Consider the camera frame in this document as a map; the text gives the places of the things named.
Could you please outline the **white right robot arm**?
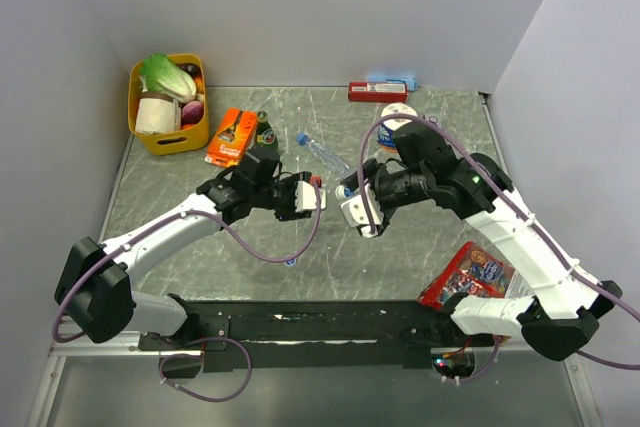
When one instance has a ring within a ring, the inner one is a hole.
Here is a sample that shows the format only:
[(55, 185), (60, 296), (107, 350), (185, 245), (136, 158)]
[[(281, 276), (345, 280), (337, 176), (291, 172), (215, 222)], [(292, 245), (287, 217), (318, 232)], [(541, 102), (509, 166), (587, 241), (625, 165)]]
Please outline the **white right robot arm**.
[(521, 338), (553, 361), (584, 347), (621, 297), (620, 287), (570, 258), (490, 157), (455, 153), (430, 122), (408, 121), (392, 138), (400, 170), (369, 159), (342, 179), (352, 193), (341, 205), (348, 225), (363, 237), (378, 237), (398, 208), (432, 201), (484, 235), (531, 289), (519, 298), (453, 295), (440, 310), (439, 338), (452, 346), (479, 334)]

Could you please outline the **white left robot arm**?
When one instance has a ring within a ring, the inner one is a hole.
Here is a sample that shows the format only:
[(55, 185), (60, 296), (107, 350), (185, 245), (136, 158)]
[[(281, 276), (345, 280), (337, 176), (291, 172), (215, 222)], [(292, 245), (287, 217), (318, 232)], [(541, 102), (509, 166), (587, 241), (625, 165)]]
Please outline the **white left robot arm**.
[(136, 291), (136, 283), (154, 267), (192, 243), (227, 232), (251, 256), (270, 262), (231, 227), (252, 210), (273, 212), (279, 222), (319, 220), (326, 193), (319, 177), (308, 171), (285, 175), (277, 152), (252, 147), (240, 163), (227, 167), (198, 186), (168, 212), (119, 237), (97, 242), (90, 237), (71, 248), (54, 293), (58, 311), (52, 337), (63, 316), (77, 325), (80, 336), (99, 344), (125, 330), (155, 333), (173, 347), (185, 349), (198, 336), (198, 320), (175, 295)]

